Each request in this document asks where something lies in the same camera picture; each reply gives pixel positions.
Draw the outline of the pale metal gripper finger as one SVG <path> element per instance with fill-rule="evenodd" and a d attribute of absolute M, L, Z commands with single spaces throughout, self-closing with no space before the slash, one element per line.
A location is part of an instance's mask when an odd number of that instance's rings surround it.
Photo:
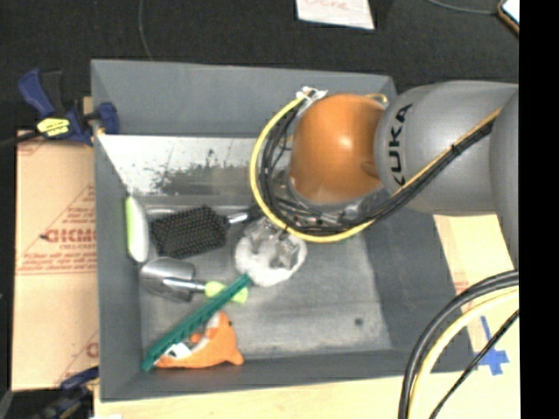
<path fill-rule="evenodd" d="M 260 246 L 274 236 L 274 225 L 267 218 L 259 218 L 245 227 L 251 251 L 258 252 Z"/>
<path fill-rule="evenodd" d="M 300 243 L 296 237 L 285 232 L 280 233 L 274 242 L 272 268 L 292 270 L 297 262 L 300 252 Z"/>

